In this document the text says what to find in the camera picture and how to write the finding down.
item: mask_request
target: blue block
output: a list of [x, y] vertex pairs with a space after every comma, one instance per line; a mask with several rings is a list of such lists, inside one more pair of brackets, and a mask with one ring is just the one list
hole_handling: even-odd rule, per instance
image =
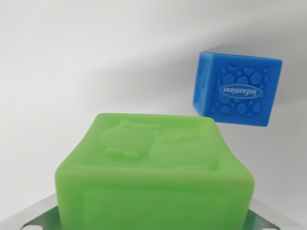
[[281, 68], [277, 59], [201, 52], [193, 105], [216, 122], [267, 126]]

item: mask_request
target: block face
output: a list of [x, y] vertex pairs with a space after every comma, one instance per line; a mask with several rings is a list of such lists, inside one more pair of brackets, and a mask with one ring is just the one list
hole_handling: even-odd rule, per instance
[[101, 114], [56, 186], [63, 230], [229, 230], [254, 182], [211, 118]]
[[266, 126], [276, 93], [282, 61], [238, 55], [202, 52], [199, 65], [210, 66], [206, 86], [196, 86], [195, 95], [202, 90], [207, 100], [199, 101], [200, 115], [217, 122]]

